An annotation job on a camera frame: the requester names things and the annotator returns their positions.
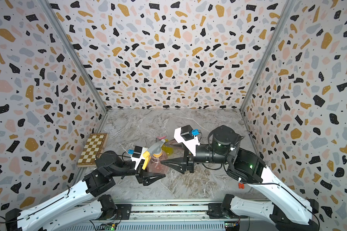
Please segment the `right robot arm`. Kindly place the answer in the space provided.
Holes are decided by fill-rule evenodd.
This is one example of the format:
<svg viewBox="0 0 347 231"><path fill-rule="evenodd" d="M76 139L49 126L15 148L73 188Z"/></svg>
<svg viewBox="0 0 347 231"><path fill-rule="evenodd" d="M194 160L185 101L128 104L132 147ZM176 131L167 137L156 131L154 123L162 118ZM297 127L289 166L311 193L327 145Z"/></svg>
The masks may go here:
<svg viewBox="0 0 347 231"><path fill-rule="evenodd" d="M226 174L240 184L258 190L267 202L246 200L226 194L221 207L208 211L211 217L248 216L273 224L279 231L318 231L319 203L304 199L287 187L261 157L240 147L243 137L225 125L212 130L207 144L198 138L199 131L190 125L174 131L174 139L183 147L180 158L164 160L168 166L182 174L193 173L196 164L220 164Z"/></svg>

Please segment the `pink transparent spray bottle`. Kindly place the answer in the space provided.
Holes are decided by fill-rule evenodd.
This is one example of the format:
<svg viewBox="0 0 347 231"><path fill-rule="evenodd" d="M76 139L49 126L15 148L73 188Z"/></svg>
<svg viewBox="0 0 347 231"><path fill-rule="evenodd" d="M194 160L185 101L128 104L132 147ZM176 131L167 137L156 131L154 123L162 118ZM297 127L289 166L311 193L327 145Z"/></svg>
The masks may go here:
<svg viewBox="0 0 347 231"><path fill-rule="evenodd" d="M169 170L169 167L163 165L161 161L164 161L167 159L168 159L168 156L166 153L162 153L160 155L153 155L147 166L147 171L151 173L166 174Z"/></svg>

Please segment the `grey yellow spray nozzle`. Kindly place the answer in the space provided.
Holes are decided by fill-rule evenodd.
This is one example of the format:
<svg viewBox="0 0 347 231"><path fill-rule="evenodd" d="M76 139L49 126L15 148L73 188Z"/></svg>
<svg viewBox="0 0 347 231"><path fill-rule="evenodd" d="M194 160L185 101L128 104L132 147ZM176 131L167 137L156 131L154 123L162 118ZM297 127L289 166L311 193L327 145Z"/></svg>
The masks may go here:
<svg viewBox="0 0 347 231"><path fill-rule="evenodd" d="M160 156L162 154L162 146L164 145L165 140L160 140L155 144L151 145L143 154L144 163L142 169L145 170L152 158L153 155Z"/></svg>

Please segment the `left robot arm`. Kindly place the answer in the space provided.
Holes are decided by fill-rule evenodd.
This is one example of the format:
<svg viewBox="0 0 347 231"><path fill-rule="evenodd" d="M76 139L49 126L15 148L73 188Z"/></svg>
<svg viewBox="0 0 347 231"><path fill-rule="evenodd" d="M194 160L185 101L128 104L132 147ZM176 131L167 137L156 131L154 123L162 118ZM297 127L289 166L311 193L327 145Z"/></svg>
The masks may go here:
<svg viewBox="0 0 347 231"><path fill-rule="evenodd" d="M12 209L5 214L8 231L60 231L86 220L111 216L121 220L111 195L114 177L135 176L143 186L165 177L143 169L145 159L124 161L114 151L96 159L96 168L75 185L53 198L26 210Z"/></svg>

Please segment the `grey pink spray nozzle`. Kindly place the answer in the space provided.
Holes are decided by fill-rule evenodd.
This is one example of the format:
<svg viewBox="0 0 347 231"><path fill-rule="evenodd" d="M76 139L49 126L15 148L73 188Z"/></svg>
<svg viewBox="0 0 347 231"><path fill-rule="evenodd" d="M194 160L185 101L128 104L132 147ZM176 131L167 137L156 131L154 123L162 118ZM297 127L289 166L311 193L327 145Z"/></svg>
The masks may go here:
<svg viewBox="0 0 347 231"><path fill-rule="evenodd" d="M165 142L166 142L166 137L167 137L167 136L157 137L157 138L156 138L156 142L163 141L163 143L165 143Z"/></svg>

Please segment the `yellow spray bottle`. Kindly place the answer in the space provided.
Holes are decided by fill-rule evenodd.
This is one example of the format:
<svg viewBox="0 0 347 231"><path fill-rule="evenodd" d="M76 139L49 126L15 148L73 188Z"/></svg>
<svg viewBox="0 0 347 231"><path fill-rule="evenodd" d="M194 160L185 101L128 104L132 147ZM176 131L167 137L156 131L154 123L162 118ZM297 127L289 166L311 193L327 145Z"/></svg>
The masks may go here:
<svg viewBox="0 0 347 231"><path fill-rule="evenodd" d="M174 148L166 146L165 144L162 146L162 150L166 152L168 156L172 155L174 153Z"/></svg>

